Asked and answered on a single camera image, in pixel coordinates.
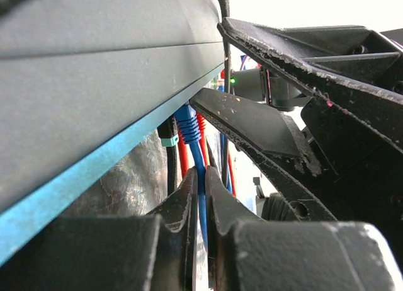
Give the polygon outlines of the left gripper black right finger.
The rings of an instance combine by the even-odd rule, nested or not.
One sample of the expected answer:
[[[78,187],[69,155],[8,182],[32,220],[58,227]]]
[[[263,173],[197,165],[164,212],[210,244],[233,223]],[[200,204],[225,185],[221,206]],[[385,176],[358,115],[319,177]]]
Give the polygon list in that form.
[[[205,175],[214,290],[395,290],[386,239],[362,222],[278,222],[255,215]]]

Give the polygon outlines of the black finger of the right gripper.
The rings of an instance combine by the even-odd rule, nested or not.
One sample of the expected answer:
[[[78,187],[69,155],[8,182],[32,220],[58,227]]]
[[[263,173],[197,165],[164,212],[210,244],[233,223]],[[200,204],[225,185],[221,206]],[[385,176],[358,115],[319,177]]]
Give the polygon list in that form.
[[[309,190],[321,164],[293,119],[277,109],[245,98],[203,88],[191,106],[244,152],[302,221],[335,221],[332,212]]]
[[[223,39],[303,94],[320,98],[402,151],[402,48],[363,26],[271,28],[224,18]]]

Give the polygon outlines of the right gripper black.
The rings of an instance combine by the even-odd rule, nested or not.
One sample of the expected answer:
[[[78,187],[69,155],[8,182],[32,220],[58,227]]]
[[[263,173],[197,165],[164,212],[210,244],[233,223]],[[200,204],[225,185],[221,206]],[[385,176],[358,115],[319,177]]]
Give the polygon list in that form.
[[[386,238],[402,266],[402,151],[320,98],[302,109],[322,173],[309,190],[339,220],[366,222]]]

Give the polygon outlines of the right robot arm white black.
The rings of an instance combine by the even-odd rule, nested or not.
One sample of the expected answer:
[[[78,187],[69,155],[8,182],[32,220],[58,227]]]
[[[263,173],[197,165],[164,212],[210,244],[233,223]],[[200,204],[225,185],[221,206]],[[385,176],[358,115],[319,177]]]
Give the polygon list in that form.
[[[275,187],[255,215],[206,173],[215,290],[402,289],[402,46],[364,26],[225,18],[258,68],[191,105]]]

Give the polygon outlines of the dark grey network switch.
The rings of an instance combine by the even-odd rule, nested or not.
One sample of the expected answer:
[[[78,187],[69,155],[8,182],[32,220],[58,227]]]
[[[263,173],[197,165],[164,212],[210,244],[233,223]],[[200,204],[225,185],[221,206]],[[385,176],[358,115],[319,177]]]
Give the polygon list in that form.
[[[217,0],[1,0],[1,261],[222,69]]]

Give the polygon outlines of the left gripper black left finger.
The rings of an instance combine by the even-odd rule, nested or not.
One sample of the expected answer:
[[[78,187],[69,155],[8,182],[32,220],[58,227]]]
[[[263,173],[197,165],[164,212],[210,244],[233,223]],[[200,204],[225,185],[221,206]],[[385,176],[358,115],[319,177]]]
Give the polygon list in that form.
[[[2,290],[193,290],[195,169],[143,216],[59,217],[1,267]]]

